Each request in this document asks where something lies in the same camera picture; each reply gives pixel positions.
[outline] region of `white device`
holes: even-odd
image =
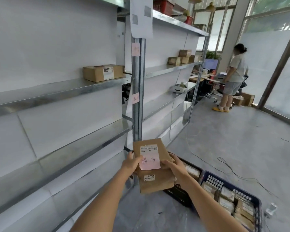
[[[175,93],[182,94],[182,93],[185,93],[185,91],[186,91],[186,88],[184,88],[180,85],[174,85],[174,87],[173,87],[173,92],[175,92]]]
[[[274,213],[276,212],[277,210],[277,206],[276,204],[274,203],[271,203],[271,205],[266,209],[266,211],[264,212],[264,215],[267,217],[267,218],[271,218]]]

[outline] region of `concrete floor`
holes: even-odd
[[[263,210],[274,202],[278,210],[263,223],[263,231],[290,231],[290,126],[251,107],[234,107],[230,113],[211,110],[213,100],[203,99],[190,124],[168,150],[230,181],[261,199]],[[201,157],[217,169],[206,164]],[[256,178],[241,180],[217,160],[222,157],[235,173]],[[205,231],[194,212],[164,192],[140,195],[138,187],[120,202],[114,231]]]

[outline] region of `gray shorts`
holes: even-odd
[[[228,81],[225,86],[223,93],[228,95],[234,95],[242,85],[242,82],[230,82]]]

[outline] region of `yellow shoe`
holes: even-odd
[[[212,110],[223,112],[223,110],[220,110],[219,107],[217,107],[217,106],[216,107],[213,107]]]

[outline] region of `white t-shirt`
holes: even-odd
[[[229,79],[230,82],[243,82],[244,75],[248,68],[247,63],[245,62],[245,54],[239,54],[234,56],[230,63],[230,67],[236,68],[236,71],[233,73],[231,78]]]

